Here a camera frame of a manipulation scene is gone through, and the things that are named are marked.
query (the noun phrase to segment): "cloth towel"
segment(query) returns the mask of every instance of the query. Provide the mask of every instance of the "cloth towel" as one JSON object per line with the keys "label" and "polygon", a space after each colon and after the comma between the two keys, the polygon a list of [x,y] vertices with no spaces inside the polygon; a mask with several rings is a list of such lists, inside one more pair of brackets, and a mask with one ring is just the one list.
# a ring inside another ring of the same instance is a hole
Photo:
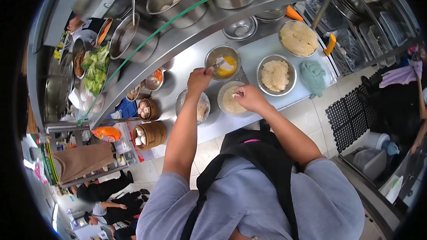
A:
{"label": "cloth towel", "polygon": [[103,143],[53,153],[52,157],[61,165],[59,184],[67,183],[114,163],[110,146],[110,143]]}
{"label": "cloth towel", "polygon": [[384,88],[391,84],[408,84],[417,80],[417,76],[421,79],[423,73],[423,62],[408,60],[409,65],[388,71],[381,76],[383,81],[380,83],[380,88]]}
{"label": "cloth towel", "polygon": [[300,65],[301,80],[307,89],[312,93],[310,99],[316,96],[321,97],[322,91],[326,88],[324,82],[325,70],[317,61],[304,61]]}

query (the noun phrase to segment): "green towel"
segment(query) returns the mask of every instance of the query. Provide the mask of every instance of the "green towel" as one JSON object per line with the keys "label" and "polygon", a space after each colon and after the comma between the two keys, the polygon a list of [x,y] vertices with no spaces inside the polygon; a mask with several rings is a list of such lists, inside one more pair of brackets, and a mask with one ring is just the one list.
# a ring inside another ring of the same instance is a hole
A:
{"label": "green towel", "polygon": [[315,96],[321,97],[323,89],[326,88],[323,76],[326,75],[324,69],[317,61],[304,61],[300,65],[302,83],[312,93],[310,99]]}

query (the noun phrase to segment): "cutting board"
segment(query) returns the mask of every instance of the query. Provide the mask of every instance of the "cutting board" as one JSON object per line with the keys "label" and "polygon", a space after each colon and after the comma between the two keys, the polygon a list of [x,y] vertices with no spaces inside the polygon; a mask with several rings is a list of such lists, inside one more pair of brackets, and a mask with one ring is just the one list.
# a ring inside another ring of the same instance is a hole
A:
{"label": "cutting board", "polygon": [[301,82],[301,71],[300,64],[303,61],[317,61],[321,67],[325,70],[326,75],[324,76],[326,87],[333,84],[334,78],[331,75],[329,60],[323,53],[323,48],[319,46],[316,53],[313,56],[303,58],[294,56],[281,45],[278,34],[272,34],[247,45],[244,45],[238,49],[240,54],[241,64],[243,71],[248,77],[249,83],[257,86],[257,66],[259,62],[266,56],[272,54],[279,54],[287,58],[288,62],[292,63],[297,72],[296,84],[294,88],[286,95],[280,97],[273,97],[263,92],[264,97],[272,104],[276,109],[283,109],[293,103],[300,101],[308,96],[310,92]]}

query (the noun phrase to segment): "blue shirt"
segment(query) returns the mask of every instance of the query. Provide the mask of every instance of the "blue shirt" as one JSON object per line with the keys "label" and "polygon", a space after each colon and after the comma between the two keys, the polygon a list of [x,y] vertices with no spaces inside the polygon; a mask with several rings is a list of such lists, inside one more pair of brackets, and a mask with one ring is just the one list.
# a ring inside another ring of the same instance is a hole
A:
{"label": "blue shirt", "polygon": [[[299,239],[358,240],[362,202],[339,168],[325,158],[304,173],[291,173],[291,195]],[[162,173],[138,220],[138,240],[179,240],[198,190],[177,173]],[[289,222],[270,180],[244,158],[226,160],[208,189],[192,240],[227,240],[237,227],[249,238],[291,240]]]}

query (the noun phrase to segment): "bowl of beaten egg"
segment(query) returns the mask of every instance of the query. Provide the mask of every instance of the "bowl of beaten egg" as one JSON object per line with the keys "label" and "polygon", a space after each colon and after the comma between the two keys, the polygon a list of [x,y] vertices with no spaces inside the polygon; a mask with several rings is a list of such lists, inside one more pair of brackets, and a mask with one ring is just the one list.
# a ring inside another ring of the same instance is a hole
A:
{"label": "bowl of beaten egg", "polygon": [[240,70],[240,55],[234,48],[220,45],[211,49],[205,58],[205,68],[214,66],[217,61],[222,60],[221,57],[226,62],[212,74],[212,79],[217,81],[231,80]]}

